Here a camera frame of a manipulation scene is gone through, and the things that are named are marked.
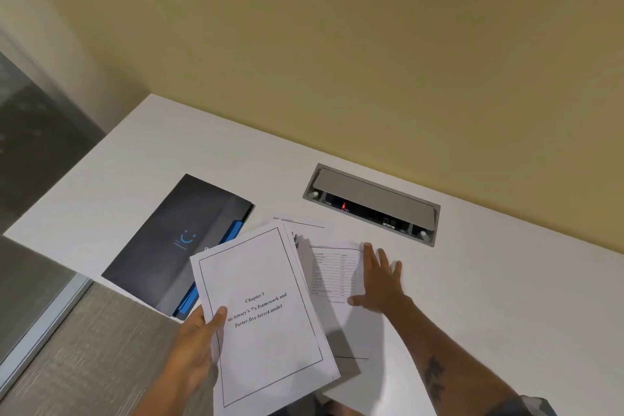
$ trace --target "white table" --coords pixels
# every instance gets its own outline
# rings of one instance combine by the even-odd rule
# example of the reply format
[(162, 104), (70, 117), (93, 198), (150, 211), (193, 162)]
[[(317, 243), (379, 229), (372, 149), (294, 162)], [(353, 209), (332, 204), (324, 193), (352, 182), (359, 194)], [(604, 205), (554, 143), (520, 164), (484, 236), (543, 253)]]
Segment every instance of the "white table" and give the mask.
[[(302, 199), (319, 162), (440, 204), (435, 247)], [(622, 255), (162, 97), (149, 96), (6, 236), (128, 295), (101, 273), (183, 173), (252, 201), (245, 229), (273, 213), (317, 217), (383, 247), (434, 322), (559, 415), (624, 413)], [(383, 372), (330, 395), (379, 415), (433, 415), (387, 321), (383, 334)]]

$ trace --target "person's left hand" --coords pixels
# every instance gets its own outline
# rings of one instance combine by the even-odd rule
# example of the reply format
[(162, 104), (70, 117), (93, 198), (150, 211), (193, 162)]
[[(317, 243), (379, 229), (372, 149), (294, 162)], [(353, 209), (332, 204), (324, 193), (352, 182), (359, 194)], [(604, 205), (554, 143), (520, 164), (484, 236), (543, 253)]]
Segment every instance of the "person's left hand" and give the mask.
[(175, 335), (163, 376), (179, 385), (187, 398), (208, 376), (212, 364), (210, 342), (213, 334), (225, 323), (227, 314), (228, 310), (222, 306), (206, 324), (203, 308), (199, 306)]

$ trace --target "blue folder edge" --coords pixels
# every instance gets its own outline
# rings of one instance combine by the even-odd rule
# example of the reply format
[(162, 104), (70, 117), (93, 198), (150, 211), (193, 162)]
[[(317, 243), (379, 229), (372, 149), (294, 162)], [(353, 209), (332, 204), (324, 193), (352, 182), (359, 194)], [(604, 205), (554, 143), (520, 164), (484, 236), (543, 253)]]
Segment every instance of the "blue folder edge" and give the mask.
[[(236, 238), (241, 227), (243, 227), (243, 221), (232, 221), (227, 232), (225, 232), (225, 235), (219, 242), (219, 245)], [(184, 298), (182, 298), (178, 309), (175, 310), (176, 312), (174, 312), (174, 318), (177, 318), (178, 316), (182, 317), (183, 314), (187, 314), (189, 310), (192, 309), (198, 297), (199, 293), (197, 292), (197, 286), (193, 283), (191, 288), (189, 288), (187, 293), (184, 295)]]

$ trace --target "forearm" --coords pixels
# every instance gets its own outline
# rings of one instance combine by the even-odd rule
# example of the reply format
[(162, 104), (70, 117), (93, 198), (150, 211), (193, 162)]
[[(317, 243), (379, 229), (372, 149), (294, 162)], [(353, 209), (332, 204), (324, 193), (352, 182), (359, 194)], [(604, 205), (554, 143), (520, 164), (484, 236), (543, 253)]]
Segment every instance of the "forearm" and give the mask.
[(416, 364), (438, 416), (484, 416), (517, 396), (431, 322), (407, 296), (384, 310)]
[(179, 379), (164, 372), (143, 395), (132, 416), (182, 416), (188, 397)]

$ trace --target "dark sleeve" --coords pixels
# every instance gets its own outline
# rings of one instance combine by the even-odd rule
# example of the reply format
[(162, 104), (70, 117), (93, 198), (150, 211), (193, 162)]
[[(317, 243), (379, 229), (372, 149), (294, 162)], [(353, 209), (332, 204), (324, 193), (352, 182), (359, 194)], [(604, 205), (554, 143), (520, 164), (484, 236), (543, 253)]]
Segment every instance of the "dark sleeve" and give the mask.
[(557, 416), (544, 398), (518, 396), (496, 406), (486, 416)]

